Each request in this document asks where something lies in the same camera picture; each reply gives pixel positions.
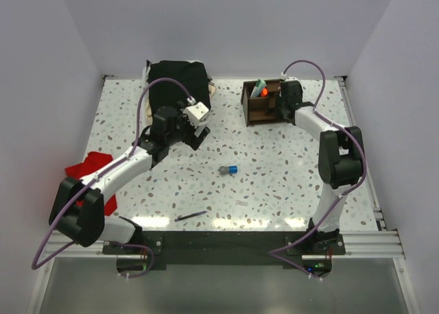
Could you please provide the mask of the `orange black highlighter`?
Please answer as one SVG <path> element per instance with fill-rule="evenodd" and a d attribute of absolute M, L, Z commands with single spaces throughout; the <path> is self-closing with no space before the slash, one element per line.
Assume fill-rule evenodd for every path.
<path fill-rule="evenodd" d="M 264 88 L 264 89 L 261 91 L 260 97 L 267 97 L 267 96 L 268 96 L 268 90 L 267 90 L 266 88 Z"/>

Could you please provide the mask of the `light green highlighter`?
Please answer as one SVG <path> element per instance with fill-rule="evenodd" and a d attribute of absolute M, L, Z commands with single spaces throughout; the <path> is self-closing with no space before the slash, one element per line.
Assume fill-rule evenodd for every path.
<path fill-rule="evenodd" d="M 251 98 L 260 97 L 263 89 L 266 87 L 266 83 L 263 80 L 257 80 L 252 92 L 250 94 Z"/>

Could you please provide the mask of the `thin white green pen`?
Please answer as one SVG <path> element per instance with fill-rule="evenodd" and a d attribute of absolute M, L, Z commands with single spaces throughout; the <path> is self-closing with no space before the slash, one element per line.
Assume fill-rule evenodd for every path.
<path fill-rule="evenodd" d="M 252 89 L 252 92 L 251 92 L 250 96 L 251 97 L 257 97 L 258 96 L 258 88 L 256 86 Z"/>

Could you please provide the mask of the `dark purple pen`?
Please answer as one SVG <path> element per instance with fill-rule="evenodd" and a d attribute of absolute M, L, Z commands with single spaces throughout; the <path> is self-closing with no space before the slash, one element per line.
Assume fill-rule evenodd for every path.
<path fill-rule="evenodd" d="M 177 218 L 174 219 L 174 221 L 175 222 L 184 221 L 184 220 L 187 220 L 187 219 L 191 219 L 191 218 L 194 218 L 194 217 L 205 215 L 206 213 L 207 213 L 207 211 L 203 210 L 203 211 L 200 211 L 200 212 L 197 212 L 197 213 L 191 213 L 190 215 L 185 215 L 185 216 L 177 217 Z"/>

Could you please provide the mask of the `blue cylindrical battery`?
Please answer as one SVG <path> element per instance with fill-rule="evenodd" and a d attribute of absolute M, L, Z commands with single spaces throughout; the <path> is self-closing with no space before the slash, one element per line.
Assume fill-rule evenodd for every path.
<path fill-rule="evenodd" d="M 235 173 L 237 173 L 238 172 L 238 167 L 237 166 L 229 166 L 228 167 L 228 172 L 229 172 L 229 174 L 235 174 Z"/>

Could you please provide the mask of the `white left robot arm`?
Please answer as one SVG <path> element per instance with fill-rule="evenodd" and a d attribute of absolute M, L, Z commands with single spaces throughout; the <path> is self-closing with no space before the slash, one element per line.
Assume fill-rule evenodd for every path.
<path fill-rule="evenodd" d="M 153 169 L 169 154 L 170 147 L 184 143 L 197 150 L 210 130 L 209 109 L 201 102 L 183 109 L 159 108 L 152 124 L 137 134 L 120 157 L 80 179 L 65 178 L 59 186 L 49 217 L 52 229 L 74 243 L 88 247 L 96 241 L 117 243 L 127 254 L 141 249 L 141 229 L 126 218 L 107 217 L 106 202 L 137 176 Z"/>

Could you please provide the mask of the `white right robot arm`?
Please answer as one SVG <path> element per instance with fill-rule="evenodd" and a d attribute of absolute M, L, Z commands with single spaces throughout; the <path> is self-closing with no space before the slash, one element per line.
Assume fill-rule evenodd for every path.
<path fill-rule="evenodd" d="M 318 173 L 323 182 L 318 207 L 305 236 L 307 249 L 321 254 L 340 232 L 340 217 L 348 194 L 366 178 L 366 158 L 361 130 L 345 127 L 320 114 L 303 100 L 300 82 L 280 83 L 279 112 L 285 121 L 306 131 L 318 141 Z"/>

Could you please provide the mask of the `brown wooden desk organizer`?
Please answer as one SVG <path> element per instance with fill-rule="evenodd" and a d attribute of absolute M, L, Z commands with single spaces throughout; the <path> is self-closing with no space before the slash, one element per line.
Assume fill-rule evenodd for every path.
<path fill-rule="evenodd" d="M 242 87 L 241 105 L 246 126 L 284 122 L 280 109 L 280 80 L 265 81 L 268 90 L 266 97 L 250 96 L 256 83 L 256 81 L 246 81 Z"/>

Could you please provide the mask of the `black cloth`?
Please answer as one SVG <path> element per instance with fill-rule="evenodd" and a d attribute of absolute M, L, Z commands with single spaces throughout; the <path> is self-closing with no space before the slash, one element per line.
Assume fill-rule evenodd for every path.
<path fill-rule="evenodd" d="M 211 109 L 211 95 L 205 65 L 200 61 L 161 60 L 160 62 L 146 63 L 145 84 L 161 79 L 170 78 L 182 84 L 196 102 L 201 101 Z M 170 81 L 159 82 L 147 92 L 149 112 L 152 117 L 163 106 L 176 109 L 181 108 L 180 102 L 187 103 L 187 94 L 183 89 Z"/>

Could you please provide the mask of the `red cloth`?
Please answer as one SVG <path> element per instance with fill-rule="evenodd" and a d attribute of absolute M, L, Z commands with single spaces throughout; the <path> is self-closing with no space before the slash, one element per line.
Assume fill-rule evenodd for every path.
<path fill-rule="evenodd" d="M 66 167 L 64 169 L 67 177 L 81 179 L 82 177 L 94 173 L 113 160 L 110 154 L 101 152 L 89 152 L 83 162 Z M 105 216 L 111 216 L 117 209 L 117 199 L 113 195 L 104 205 Z"/>

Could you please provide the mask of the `small clear pen cap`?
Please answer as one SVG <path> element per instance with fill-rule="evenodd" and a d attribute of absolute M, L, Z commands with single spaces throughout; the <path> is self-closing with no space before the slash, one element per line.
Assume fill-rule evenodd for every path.
<path fill-rule="evenodd" d="M 247 206 L 247 205 L 248 205 L 247 202 L 245 202 L 245 201 L 241 201 L 241 200 L 236 200 L 235 203 L 236 203 L 236 205 L 238 205 L 238 206 Z"/>

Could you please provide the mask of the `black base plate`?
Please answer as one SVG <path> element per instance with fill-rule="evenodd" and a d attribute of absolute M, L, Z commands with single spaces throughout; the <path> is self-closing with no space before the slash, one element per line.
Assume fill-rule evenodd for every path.
<path fill-rule="evenodd" d="M 146 269 L 165 270 L 171 265 L 281 265 L 302 267 L 324 277 L 331 272 L 332 257 L 345 255 L 338 231 L 315 232 L 176 232 L 149 231 L 128 245 L 107 243 L 102 252 L 117 256 L 120 273 Z"/>

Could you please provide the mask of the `aluminium front rail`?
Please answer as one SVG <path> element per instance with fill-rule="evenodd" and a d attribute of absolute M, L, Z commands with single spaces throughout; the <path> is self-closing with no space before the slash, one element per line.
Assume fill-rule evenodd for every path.
<path fill-rule="evenodd" d="M 405 258 L 397 231 L 348 231 L 341 234 L 349 258 Z M 98 258 L 104 255 L 104 244 L 98 241 L 89 247 L 72 245 L 56 258 Z"/>

